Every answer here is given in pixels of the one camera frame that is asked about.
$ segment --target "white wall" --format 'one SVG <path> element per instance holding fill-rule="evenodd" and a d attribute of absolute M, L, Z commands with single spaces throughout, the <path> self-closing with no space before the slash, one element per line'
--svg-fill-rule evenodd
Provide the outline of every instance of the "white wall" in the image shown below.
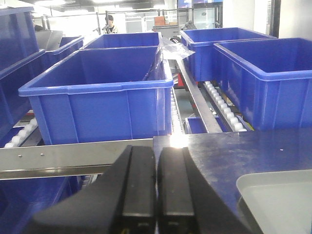
<path fill-rule="evenodd" d="M 223 0 L 223 27 L 254 29 L 254 0 Z"/>
<path fill-rule="evenodd" d="M 265 34 L 267 30 L 268 2 L 268 0 L 254 1 L 253 30 L 263 34 Z"/>
<path fill-rule="evenodd" d="M 311 0 L 282 0 L 279 37 L 312 39 L 311 9 Z"/>
<path fill-rule="evenodd" d="M 66 37 L 85 36 L 98 27 L 96 15 L 50 18 L 51 30 L 63 31 Z"/>

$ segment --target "gray tray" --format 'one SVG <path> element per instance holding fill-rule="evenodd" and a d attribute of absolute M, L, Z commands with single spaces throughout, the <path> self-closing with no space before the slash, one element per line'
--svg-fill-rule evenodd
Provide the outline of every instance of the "gray tray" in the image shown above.
<path fill-rule="evenodd" d="M 264 234 L 310 234 L 312 170 L 247 174 L 236 185 Z"/>

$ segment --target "blue plastic crate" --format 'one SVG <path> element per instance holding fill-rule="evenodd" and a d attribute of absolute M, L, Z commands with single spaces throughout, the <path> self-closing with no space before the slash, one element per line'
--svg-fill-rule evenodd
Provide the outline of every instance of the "blue plastic crate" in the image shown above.
<path fill-rule="evenodd" d="M 201 118 L 190 117 L 185 118 L 185 133 L 197 134 L 197 133 L 207 133 L 207 131 Z"/>
<path fill-rule="evenodd" d="M 20 88 L 30 98 L 45 144 L 171 133 L 169 64 L 162 60 L 150 70 L 158 50 L 79 50 Z"/>
<path fill-rule="evenodd" d="M 127 33 L 103 34 L 89 42 L 81 49 L 117 48 L 133 46 L 157 46 L 161 43 L 161 34 L 154 33 Z"/>
<path fill-rule="evenodd" d="M 272 36 L 242 28 L 214 28 L 181 31 L 182 43 L 194 54 L 187 59 L 187 65 L 196 81 L 214 80 L 213 44 L 223 41 L 268 39 Z"/>
<path fill-rule="evenodd" d="M 0 10 L 0 71 L 39 51 L 33 7 Z"/>
<path fill-rule="evenodd" d="M 0 139 L 31 109 L 26 97 L 19 97 L 18 89 L 45 70 L 44 50 L 0 71 Z"/>
<path fill-rule="evenodd" d="M 217 81 L 258 130 L 312 126 L 312 41 L 215 44 Z"/>
<path fill-rule="evenodd" d="M 46 51 L 44 54 L 45 67 L 49 68 L 55 63 L 69 56 L 83 46 L 84 37 L 62 37 L 59 49 Z"/>
<path fill-rule="evenodd" d="M 77 192 L 76 184 L 79 176 L 0 181 L 0 234 L 20 234 L 34 213 Z"/>

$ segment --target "metal frame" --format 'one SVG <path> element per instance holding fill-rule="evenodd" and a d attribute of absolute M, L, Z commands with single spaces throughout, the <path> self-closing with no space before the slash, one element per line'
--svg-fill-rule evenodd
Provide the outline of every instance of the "metal frame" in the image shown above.
<path fill-rule="evenodd" d="M 210 111 L 202 93 L 200 92 L 195 81 L 187 74 L 183 61 L 177 60 L 177 64 L 180 68 L 185 84 L 187 85 L 188 91 L 190 92 L 191 99 L 197 108 L 198 114 L 203 121 L 207 133 L 222 133 L 222 130 L 217 123 L 214 115 Z"/>
<path fill-rule="evenodd" d="M 152 147 L 153 139 L 2 148 L 0 180 L 101 174 L 127 145 Z"/>

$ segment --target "metal table surface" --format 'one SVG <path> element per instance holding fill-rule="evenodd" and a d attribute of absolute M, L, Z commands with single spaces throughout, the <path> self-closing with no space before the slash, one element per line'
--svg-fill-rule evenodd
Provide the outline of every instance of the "metal table surface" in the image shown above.
<path fill-rule="evenodd" d="M 157 136 L 153 144 L 156 158 L 163 147 L 188 147 L 206 181 L 240 219 L 240 176 L 312 169 L 312 128 Z"/>

